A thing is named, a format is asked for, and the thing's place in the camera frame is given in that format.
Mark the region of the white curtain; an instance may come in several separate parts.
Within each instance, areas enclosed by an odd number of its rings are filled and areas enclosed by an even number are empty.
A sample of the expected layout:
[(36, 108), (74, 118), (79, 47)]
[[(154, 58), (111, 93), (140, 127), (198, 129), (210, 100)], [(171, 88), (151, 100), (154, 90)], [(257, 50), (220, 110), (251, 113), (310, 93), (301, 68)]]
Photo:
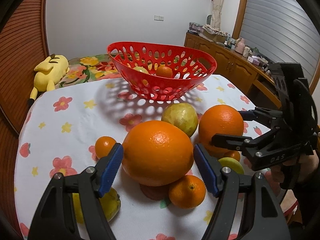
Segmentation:
[(224, 0), (213, 0), (213, 8), (212, 8), (212, 22), (211, 25), (214, 28), (221, 27), (221, 13), (223, 8)]

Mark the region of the wooden sideboard cabinet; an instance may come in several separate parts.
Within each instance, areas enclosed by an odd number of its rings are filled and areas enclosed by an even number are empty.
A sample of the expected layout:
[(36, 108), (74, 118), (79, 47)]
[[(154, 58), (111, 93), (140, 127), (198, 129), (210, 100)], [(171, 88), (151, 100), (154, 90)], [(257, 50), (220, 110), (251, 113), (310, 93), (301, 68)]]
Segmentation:
[(274, 81), (262, 68), (248, 62), (242, 55), (190, 32), (185, 35), (184, 46), (212, 55), (217, 62), (215, 74), (231, 81), (256, 106), (281, 108)]

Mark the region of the floral white tablecloth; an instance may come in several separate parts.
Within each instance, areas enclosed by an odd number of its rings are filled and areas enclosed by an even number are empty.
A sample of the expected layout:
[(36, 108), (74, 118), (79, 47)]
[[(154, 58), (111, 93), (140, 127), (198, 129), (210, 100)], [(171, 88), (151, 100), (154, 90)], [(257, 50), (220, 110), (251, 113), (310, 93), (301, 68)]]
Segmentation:
[[(15, 204), (24, 237), (51, 179), (95, 165), (94, 145), (102, 136), (123, 142), (135, 125), (159, 120), (168, 103), (138, 97), (122, 78), (59, 88), (32, 105), (19, 137), (15, 167)], [(113, 187), (121, 207), (110, 226), (117, 239), (201, 239), (216, 199), (207, 194), (191, 210), (167, 199), (146, 198), (139, 185), (119, 170)]]

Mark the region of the pink kettle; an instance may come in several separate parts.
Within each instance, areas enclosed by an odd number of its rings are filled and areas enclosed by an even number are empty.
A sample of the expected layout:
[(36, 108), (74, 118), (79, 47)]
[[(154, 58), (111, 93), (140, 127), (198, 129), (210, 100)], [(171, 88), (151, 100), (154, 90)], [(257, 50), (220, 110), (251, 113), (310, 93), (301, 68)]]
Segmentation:
[(235, 51), (242, 55), (244, 53), (245, 46), (245, 39), (239, 38), (235, 42)]

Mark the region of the small yellow-green lime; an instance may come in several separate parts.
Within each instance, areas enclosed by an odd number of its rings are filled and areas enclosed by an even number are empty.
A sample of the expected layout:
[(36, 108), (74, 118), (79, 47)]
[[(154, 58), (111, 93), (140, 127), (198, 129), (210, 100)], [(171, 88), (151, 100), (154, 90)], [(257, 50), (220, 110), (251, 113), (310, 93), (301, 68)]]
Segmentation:
[(149, 74), (149, 72), (144, 67), (135, 67), (133, 69), (141, 73)]

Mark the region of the small tangerine at right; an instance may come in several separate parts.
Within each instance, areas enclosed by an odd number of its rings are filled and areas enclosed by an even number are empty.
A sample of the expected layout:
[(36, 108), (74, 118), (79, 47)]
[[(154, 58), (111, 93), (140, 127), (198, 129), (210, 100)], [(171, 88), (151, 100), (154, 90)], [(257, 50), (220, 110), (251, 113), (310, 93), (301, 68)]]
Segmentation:
[(241, 154), (239, 153), (239, 151), (228, 151), (223, 156), (233, 158), (237, 161), (240, 161), (241, 159)]

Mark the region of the white wall switch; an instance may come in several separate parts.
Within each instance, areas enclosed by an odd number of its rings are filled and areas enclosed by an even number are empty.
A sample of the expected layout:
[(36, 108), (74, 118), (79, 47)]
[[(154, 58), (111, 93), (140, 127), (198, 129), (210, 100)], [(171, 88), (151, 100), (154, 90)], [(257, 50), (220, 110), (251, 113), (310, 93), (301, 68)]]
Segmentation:
[(155, 15), (153, 19), (155, 21), (164, 21), (164, 16)]

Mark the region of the cardboard box with clutter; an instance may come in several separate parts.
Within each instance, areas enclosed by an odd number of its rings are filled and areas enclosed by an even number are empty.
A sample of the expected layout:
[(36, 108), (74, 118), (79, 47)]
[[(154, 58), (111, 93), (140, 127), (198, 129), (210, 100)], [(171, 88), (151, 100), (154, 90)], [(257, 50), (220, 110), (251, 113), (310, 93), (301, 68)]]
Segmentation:
[(202, 29), (203, 29), (202, 34), (206, 38), (214, 42), (224, 43), (228, 37), (228, 33), (221, 31), (219, 28), (213, 28), (211, 25), (208, 25), (208, 24), (204, 25)]

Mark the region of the red perforated plastic basket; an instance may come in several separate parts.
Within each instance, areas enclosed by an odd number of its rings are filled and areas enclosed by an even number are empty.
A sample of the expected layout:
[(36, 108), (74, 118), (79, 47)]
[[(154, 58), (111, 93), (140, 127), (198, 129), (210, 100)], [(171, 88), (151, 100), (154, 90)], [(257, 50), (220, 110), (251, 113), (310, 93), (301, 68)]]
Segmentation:
[(194, 48), (120, 41), (107, 46), (119, 74), (141, 98), (173, 101), (203, 83), (216, 60)]

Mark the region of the yellow-green pear at left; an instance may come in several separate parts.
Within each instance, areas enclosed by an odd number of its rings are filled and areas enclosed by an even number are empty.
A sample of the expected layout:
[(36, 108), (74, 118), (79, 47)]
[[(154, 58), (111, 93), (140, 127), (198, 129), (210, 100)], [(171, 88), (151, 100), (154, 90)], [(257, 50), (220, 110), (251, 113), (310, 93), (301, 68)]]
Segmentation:
[[(84, 216), (82, 214), (80, 196), (78, 193), (73, 193), (72, 197), (76, 222), (79, 224), (84, 224)], [(108, 193), (104, 194), (104, 196), (99, 199), (99, 201), (106, 220), (110, 222), (120, 210), (120, 195), (114, 188), (111, 188)]]

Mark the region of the medium tangerine front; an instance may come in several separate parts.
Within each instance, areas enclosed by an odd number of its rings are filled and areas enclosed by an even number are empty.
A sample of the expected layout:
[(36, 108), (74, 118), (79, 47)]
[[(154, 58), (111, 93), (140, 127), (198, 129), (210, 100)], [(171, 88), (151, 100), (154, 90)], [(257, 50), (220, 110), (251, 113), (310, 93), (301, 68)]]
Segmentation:
[(205, 199), (206, 187), (204, 182), (193, 175), (185, 175), (169, 187), (169, 199), (180, 209), (193, 209)]

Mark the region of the small tangerine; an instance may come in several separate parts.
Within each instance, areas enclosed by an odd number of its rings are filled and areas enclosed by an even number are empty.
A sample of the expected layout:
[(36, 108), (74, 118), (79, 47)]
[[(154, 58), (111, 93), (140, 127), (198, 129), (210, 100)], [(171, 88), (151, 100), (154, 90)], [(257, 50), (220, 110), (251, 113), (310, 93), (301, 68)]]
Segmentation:
[(94, 146), (97, 158), (101, 159), (107, 156), (115, 144), (116, 141), (112, 137), (103, 136), (98, 138)]
[(233, 158), (237, 161), (240, 161), (241, 159), (241, 154), (239, 153), (239, 151), (228, 151), (223, 156)]

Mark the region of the rough-skinned orange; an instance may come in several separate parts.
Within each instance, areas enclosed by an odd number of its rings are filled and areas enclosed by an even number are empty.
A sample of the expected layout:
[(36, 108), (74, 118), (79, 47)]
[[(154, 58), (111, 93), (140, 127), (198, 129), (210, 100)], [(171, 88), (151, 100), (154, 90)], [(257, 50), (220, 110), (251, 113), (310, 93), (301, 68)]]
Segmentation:
[(156, 75), (160, 77), (172, 78), (172, 69), (167, 66), (160, 65), (156, 70)]

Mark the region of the large smooth orange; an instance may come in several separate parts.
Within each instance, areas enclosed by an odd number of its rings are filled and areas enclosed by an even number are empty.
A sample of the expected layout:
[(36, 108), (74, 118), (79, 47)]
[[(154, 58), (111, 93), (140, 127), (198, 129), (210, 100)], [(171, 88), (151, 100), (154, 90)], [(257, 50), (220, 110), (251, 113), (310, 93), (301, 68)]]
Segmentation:
[(193, 144), (179, 128), (151, 120), (132, 128), (122, 146), (122, 167), (136, 182), (163, 186), (182, 178), (191, 169)]

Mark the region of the green apple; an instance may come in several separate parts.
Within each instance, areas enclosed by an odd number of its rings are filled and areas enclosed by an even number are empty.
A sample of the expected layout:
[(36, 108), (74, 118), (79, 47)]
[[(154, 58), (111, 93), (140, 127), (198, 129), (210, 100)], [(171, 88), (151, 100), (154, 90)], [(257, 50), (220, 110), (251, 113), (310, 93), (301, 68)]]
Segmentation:
[(245, 174), (243, 166), (236, 159), (233, 159), (231, 157), (223, 157), (220, 158), (218, 161), (222, 167), (229, 167), (237, 174)]

